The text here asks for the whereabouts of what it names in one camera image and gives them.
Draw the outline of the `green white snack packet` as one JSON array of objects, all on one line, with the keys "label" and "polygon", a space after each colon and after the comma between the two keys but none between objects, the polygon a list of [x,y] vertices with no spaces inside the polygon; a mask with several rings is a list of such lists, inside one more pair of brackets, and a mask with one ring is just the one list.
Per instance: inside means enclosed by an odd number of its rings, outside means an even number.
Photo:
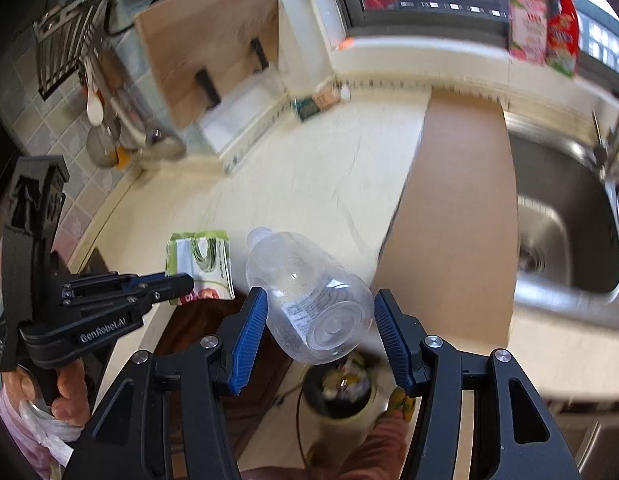
[{"label": "green white snack packet", "polygon": [[215,299],[234,300],[229,237],[225,231],[175,233],[166,244],[165,273],[186,273],[194,288],[171,300],[174,306]]}]

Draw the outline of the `clear plastic bottle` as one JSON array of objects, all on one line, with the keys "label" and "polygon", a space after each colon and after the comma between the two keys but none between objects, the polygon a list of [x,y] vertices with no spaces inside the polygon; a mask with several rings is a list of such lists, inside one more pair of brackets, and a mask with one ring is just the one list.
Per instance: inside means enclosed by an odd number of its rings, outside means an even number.
[{"label": "clear plastic bottle", "polygon": [[372,294],[305,236],[259,226],[247,237],[246,278],[267,293],[267,327],[296,362],[321,365],[352,352],[370,330]]}]

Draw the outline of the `round black trash bin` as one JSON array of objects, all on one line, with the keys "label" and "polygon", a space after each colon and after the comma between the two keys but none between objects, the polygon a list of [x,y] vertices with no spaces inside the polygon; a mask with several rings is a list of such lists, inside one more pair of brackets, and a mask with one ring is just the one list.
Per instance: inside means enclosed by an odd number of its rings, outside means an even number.
[{"label": "round black trash bin", "polygon": [[340,438],[358,443],[387,407],[393,379],[370,353],[312,366],[303,377],[296,429],[305,444]]}]

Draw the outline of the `steel kitchen faucet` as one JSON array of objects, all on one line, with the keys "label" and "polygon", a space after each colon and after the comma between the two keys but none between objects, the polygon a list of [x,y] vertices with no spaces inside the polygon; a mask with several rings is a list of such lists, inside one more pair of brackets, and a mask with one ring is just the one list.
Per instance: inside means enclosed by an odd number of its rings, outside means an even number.
[{"label": "steel kitchen faucet", "polygon": [[591,112],[593,120],[596,143],[591,151],[593,152],[594,165],[599,174],[600,180],[605,180],[609,176],[614,164],[619,158],[619,114],[617,114],[615,123],[608,129],[606,134],[601,133],[600,122],[597,113],[602,107],[602,102],[599,101]]}]

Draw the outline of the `yellow slipper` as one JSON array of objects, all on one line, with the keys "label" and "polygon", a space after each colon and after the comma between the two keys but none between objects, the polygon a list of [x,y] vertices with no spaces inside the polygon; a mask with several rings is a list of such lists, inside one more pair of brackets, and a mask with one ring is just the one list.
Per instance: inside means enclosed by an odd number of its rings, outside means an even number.
[{"label": "yellow slipper", "polygon": [[396,387],[387,402],[385,414],[393,418],[399,418],[404,422],[411,422],[416,410],[416,399],[409,396],[401,387]]}]

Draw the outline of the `pink trousers leg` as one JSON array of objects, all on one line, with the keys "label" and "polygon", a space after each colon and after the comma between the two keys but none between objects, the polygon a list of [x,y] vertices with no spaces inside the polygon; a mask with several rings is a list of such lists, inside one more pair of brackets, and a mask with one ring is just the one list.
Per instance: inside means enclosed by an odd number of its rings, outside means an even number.
[{"label": "pink trousers leg", "polygon": [[375,422],[365,441],[338,467],[304,469],[261,467],[246,470],[242,479],[398,479],[407,454],[408,422],[402,412],[388,411]]}]

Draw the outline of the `white plastic spoon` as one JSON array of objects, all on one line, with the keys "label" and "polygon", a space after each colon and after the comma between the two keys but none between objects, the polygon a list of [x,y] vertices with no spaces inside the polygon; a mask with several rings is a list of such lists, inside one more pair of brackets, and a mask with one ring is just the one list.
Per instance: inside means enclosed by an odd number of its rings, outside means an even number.
[{"label": "white plastic spoon", "polygon": [[104,106],[98,96],[98,88],[94,79],[94,71],[92,64],[88,58],[85,63],[85,78],[87,88],[86,112],[90,125],[94,127],[100,126],[104,122]]}]

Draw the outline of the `brown cardboard sheet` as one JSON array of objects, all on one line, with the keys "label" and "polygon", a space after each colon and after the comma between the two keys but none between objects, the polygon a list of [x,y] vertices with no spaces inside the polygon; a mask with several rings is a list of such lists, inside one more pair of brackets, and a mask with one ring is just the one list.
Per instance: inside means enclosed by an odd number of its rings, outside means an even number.
[{"label": "brown cardboard sheet", "polygon": [[436,89],[372,288],[459,350],[506,346],[519,255],[503,107]]}]

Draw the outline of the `stainless steel sink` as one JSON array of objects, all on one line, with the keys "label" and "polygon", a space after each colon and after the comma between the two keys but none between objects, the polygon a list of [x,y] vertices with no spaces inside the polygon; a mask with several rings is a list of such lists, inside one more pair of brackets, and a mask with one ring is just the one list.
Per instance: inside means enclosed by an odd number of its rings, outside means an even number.
[{"label": "stainless steel sink", "polygon": [[619,166],[507,114],[519,211],[515,305],[619,331]]}]

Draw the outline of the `wooden cutting board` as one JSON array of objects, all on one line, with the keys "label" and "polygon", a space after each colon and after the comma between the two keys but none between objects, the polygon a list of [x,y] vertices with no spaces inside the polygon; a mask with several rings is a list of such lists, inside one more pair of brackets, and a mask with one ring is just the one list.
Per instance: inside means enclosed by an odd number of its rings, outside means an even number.
[{"label": "wooden cutting board", "polygon": [[278,64],[278,0],[160,0],[134,25],[180,129]]}]

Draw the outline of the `pink crumpled wrapper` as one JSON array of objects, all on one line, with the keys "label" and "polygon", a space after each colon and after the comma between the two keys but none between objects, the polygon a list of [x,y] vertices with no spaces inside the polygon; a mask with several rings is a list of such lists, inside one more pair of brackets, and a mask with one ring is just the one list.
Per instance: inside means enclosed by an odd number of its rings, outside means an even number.
[{"label": "pink crumpled wrapper", "polygon": [[323,84],[311,96],[319,110],[329,110],[341,102],[341,89],[338,84]]}]

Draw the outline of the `small white bottle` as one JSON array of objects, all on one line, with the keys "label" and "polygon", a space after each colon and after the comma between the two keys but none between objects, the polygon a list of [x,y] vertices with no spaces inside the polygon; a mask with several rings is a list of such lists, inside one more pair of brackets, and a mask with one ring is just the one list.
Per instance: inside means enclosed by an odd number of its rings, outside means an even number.
[{"label": "small white bottle", "polygon": [[349,102],[352,100],[351,90],[349,90],[349,87],[345,84],[340,87],[340,98],[342,102]]}]

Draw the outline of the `red spray cleaner bottle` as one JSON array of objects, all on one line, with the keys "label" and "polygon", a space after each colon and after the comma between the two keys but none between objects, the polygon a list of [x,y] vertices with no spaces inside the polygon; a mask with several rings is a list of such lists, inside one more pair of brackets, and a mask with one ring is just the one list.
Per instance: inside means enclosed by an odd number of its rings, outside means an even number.
[{"label": "red spray cleaner bottle", "polygon": [[547,22],[546,64],[572,78],[579,57],[579,17],[573,0],[558,0]]}]

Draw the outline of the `pink dish soap bottle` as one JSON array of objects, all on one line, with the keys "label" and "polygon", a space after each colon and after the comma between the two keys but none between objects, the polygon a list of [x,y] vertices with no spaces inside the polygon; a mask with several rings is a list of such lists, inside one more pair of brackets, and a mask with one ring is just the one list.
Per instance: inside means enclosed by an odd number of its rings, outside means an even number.
[{"label": "pink dish soap bottle", "polygon": [[543,65],[547,51],[546,0],[508,0],[509,53],[521,61]]}]

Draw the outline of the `black wall utensil rack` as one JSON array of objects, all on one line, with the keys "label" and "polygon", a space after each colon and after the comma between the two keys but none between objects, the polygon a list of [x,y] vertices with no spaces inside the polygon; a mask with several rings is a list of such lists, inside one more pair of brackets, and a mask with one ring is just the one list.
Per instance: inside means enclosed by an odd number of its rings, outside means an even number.
[{"label": "black wall utensil rack", "polygon": [[67,0],[36,22],[38,94],[46,101],[80,67],[106,0]]}]

